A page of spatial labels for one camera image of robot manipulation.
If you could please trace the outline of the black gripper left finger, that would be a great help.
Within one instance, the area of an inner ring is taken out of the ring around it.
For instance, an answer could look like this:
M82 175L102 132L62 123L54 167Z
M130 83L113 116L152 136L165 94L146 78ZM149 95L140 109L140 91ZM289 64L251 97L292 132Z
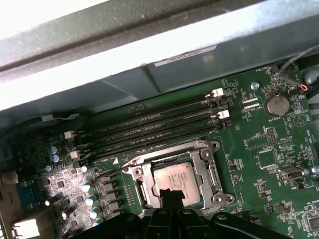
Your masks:
M172 191L160 190L160 208L149 209L140 218L120 214L79 234L80 239L169 239L172 226Z

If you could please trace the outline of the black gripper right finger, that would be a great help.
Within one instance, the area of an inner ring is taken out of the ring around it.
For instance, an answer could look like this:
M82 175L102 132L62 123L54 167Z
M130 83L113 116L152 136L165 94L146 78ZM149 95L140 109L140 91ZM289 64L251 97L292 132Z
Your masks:
M183 239L282 239L283 235L248 219L229 213L217 213L207 219L195 210L184 207L181 190L173 191L177 220Z

